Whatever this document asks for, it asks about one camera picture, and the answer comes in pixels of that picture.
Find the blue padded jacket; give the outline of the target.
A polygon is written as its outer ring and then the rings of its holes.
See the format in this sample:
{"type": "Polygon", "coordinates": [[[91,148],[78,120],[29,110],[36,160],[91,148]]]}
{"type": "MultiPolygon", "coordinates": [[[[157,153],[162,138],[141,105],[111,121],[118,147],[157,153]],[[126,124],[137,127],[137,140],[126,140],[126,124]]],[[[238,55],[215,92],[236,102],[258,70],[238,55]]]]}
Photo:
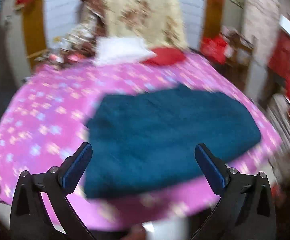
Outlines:
{"type": "Polygon", "coordinates": [[[197,178],[202,174],[194,158],[197,144],[228,163],[262,138],[239,101],[184,85],[106,95],[87,128],[93,149],[84,180],[89,199],[150,192],[197,178]]]}

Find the pink floral bed sheet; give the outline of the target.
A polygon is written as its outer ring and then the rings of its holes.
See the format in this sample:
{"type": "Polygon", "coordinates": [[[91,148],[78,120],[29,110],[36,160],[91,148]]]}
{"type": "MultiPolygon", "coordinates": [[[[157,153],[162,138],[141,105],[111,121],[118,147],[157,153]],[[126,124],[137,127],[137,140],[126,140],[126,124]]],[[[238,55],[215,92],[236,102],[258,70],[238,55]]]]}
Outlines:
{"type": "MultiPolygon", "coordinates": [[[[263,113],[202,56],[165,67],[119,64],[95,67],[90,60],[66,70],[45,68],[12,98],[0,120],[0,200],[11,204],[22,171],[46,172],[73,154],[87,137],[83,122],[106,92],[134,94],[183,83],[189,88],[221,91],[241,102],[262,135],[254,148],[230,162],[253,174],[278,149],[281,139],[263,113]]],[[[204,177],[160,191],[114,200],[87,200],[79,185],[68,197],[88,228],[121,230],[131,225],[185,217],[218,200],[204,177]]]]}

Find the wooden chair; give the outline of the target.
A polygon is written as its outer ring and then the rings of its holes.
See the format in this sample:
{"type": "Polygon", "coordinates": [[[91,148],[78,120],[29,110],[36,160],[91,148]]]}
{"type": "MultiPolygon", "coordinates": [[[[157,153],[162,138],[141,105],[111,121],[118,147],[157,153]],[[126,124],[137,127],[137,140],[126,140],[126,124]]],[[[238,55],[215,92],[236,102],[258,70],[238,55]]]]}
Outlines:
{"type": "Polygon", "coordinates": [[[251,40],[248,40],[235,29],[228,28],[220,36],[228,43],[225,49],[224,76],[244,92],[257,38],[252,35],[251,40]]]}

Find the red hanging cloth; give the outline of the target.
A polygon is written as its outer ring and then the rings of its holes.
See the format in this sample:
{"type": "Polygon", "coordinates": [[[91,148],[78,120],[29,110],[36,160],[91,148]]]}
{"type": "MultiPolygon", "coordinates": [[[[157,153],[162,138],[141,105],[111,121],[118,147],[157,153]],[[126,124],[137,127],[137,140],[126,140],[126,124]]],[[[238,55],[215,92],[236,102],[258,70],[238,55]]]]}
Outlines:
{"type": "Polygon", "coordinates": [[[276,47],[268,67],[282,78],[286,78],[290,73],[290,35],[282,29],[278,33],[276,47]]]}

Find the red gift bag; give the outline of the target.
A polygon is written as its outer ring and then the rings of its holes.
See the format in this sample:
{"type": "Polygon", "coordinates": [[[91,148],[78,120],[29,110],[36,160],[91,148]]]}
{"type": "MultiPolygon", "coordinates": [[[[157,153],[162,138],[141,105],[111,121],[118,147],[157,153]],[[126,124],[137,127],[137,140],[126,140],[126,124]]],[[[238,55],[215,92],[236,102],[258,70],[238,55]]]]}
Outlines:
{"type": "Polygon", "coordinates": [[[205,37],[202,39],[200,52],[212,63],[224,64],[226,61],[225,49],[229,44],[221,37],[205,37]]]}

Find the red pillow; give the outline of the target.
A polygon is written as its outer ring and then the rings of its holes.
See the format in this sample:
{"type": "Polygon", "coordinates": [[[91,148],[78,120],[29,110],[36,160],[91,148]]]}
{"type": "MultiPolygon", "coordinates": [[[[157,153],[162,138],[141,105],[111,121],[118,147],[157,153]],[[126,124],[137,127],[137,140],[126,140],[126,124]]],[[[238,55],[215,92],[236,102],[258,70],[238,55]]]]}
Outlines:
{"type": "Polygon", "coordinates": [[[153,48],[152,52],[155,53],[155,56],[142,61],[142,64],[158,67],[170,66],[185,61],[186,59],[184,52],[178,48],[157,47],[153,48]]]}

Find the brown patterned blanket pile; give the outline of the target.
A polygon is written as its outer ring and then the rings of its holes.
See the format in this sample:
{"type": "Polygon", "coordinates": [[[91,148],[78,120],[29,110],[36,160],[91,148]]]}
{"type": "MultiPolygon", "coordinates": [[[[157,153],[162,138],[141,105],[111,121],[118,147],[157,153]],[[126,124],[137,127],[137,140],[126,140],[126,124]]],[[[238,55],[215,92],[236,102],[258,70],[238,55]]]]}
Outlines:
{"type": "Polygon", "coordinates": [[[53,64],[66,68],[82,59],[93,57],[97,37],[106,36],[103,0],[80,0],[80,22],[58,41],[34,57],[36,64],[53,64]]]}

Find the white folded cloth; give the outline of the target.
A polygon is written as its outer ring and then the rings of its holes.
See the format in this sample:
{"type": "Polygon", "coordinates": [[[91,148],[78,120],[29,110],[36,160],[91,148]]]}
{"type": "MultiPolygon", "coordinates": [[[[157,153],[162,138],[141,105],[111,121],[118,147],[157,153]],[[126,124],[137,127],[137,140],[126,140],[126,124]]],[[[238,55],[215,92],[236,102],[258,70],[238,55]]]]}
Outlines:
{"type": "Polygon", "coordinates": [[[109,64],[137,63],[156,57],[149,50],[143,38],[130,37],[99,37],[93,64],[104,66],[109,64]]]}

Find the pink floral mattress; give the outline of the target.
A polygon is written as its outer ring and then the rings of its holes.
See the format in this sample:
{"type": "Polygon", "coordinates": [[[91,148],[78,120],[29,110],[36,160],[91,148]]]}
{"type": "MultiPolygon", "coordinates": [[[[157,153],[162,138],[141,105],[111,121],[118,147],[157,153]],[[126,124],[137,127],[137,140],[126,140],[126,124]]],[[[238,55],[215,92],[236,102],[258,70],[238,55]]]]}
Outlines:
{"type": "Polygon", "coordinates": [[[261,66],[267,65],[276,45],[279,19],[280,3],[278,0],[245,0],[243,36],[249,42],[256,39],[253,58],[261,66]]]}

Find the cream floral quilt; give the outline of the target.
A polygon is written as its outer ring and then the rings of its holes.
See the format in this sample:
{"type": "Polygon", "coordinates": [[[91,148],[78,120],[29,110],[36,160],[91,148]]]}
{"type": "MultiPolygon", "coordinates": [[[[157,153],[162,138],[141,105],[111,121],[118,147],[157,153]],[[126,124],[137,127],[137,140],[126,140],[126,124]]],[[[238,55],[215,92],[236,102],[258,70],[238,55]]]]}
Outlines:
{"type": "Polygon", "coordinates": [[[102,1],[108,36],[138,36],[150,48],[187,49],[179,0],[102,1]]]}

